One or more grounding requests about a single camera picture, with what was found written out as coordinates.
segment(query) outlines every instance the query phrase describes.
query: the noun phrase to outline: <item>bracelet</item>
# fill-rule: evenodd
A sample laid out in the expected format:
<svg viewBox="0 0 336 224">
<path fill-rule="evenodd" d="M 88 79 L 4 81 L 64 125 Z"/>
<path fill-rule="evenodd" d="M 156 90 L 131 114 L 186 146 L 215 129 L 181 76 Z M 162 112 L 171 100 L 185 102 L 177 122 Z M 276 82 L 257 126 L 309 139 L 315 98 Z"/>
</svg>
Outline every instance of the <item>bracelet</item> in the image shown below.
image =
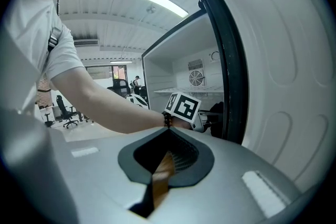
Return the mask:
<svg viewBox="0 0 336 224">
<path fill-rule="evenodd" d="M 173 123 L 172 116 L 165 111 L 162 112 L 162 114 L 164 116 L 164 126 L 170 128 L 170 126 L 172 126 Z"/>
</svg>

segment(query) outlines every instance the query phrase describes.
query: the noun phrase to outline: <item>refrigerator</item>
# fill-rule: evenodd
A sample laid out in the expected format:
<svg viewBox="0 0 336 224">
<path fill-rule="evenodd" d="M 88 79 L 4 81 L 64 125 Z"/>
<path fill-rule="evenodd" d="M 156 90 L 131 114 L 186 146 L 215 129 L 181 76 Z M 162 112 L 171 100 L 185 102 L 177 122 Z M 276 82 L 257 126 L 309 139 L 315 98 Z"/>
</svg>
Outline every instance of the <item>refrigerator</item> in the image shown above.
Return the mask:
<svg viewBox="0 0 336 224">
<path fill-rule="evenodd" d="M 223 113 L 215 133 L 306 191 L 334 158 L 336 24 L 327 0 L 199 0 L 143 55 L 151 110 L 172 92 Z"/>
</svg>

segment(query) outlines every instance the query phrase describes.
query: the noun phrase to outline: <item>black chair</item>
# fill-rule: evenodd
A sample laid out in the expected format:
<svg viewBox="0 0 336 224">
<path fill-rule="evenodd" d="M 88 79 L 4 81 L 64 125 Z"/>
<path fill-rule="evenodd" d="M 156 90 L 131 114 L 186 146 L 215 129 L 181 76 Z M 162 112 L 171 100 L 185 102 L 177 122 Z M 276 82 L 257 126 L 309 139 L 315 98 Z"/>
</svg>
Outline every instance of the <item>black chair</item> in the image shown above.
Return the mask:
<svg viewBox="0 0 336 224">
<path fill-rule="evenodd" d="M 71 120 L 71 119 L 72 119 L 72 116 L 76 115 L 77 112 L 70 112 L 70 111 L 67 111 L 67 110 L 65 109 L 66 106 L 64 106 L 64 103 L 63 103 L 63 100 L 62 100 L 62 96 L 58 95 L 56 101 L 57 101 L 57 104 L 58 104 L 59 109 L 61 110 L 61 116 L 62 116 L 62 119 L 63 119 L 63 120 L 66 120 L 66 121 L 69 121 L 69 122 L 63 124 L 63 127 L 66 126 L 67 129 L 69 129 L 68 126 L 69 126 L 70 124 L 73 124 L 73 123 L 77 126 L 78 124 L 77 124 L 76 122 L 78 122 L 78 121 L 77 121 L 77 120 L 75 120 L 75 121 L 72 121 L 72 120 Z"/>
<path fill-rule="evenodd" d="M 128 85 L 128 82 L 124 79 L 114 79 L 113 80 L 113 86 L 108 87 L 107 89 L 111 90 L 112 92 L 115 92 L 117 95 L 120 95 L 121 97 L 126 97 L 127 94 L 131 93 L 131 89 Z"/>
</svg>

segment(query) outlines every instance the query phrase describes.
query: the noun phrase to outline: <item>white label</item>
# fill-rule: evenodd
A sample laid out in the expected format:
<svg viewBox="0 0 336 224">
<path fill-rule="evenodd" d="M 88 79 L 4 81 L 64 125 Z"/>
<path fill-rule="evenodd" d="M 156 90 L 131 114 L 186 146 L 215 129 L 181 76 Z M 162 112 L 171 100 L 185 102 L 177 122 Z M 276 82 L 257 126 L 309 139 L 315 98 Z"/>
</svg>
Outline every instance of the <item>white label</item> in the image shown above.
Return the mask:
<svg viewBox="0 0 336 224">
<path fill-rule="evenodd" d="M 248 171 L 242 176 L 242 179 L 266 218 L 285 209 L 284 201 L 279 198 L 274 189 L 260 178 L 257 172 Z"/>
<path fill-rule="evenodd" d="M 83 157 L 89 154 L 93 154 L 99 152 L 99 150 L 96 147 L 89 147 L 89 148 L 81 148 L 80 150 L 73 150 L 71 151 L 73 157 Z"/>
</svg>

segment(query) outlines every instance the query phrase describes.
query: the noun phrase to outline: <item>fluorescent light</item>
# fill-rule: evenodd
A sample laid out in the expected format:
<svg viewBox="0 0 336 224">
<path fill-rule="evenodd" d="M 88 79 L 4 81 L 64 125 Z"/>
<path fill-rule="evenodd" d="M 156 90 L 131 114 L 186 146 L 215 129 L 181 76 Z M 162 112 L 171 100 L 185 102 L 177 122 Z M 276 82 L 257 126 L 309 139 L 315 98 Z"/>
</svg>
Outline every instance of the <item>fluorescent light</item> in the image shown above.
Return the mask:
<svg viewBox="0 0 336 224">
<path fill-rule="evenodd" d="M 188 15 L 188 12 L 186 12 L 184 9 L 180 8 L 179 6 L 177 6 L 176 4 L 174 4 L 173 2 L 171 2 L 170 0 L 149 0 L 151 2 L 157 3 L 162 7 L 165 7 L 169 10 L 171 10 L 172 12 L 176 13 L 177 15 L 181 16 L 182 18 L 184 18 L 185 16 Z"/>
<path fill-rule="evenodd" d="M 110 63 L 133 63 L 132 61 L 110 61 Z"/>
</svg>

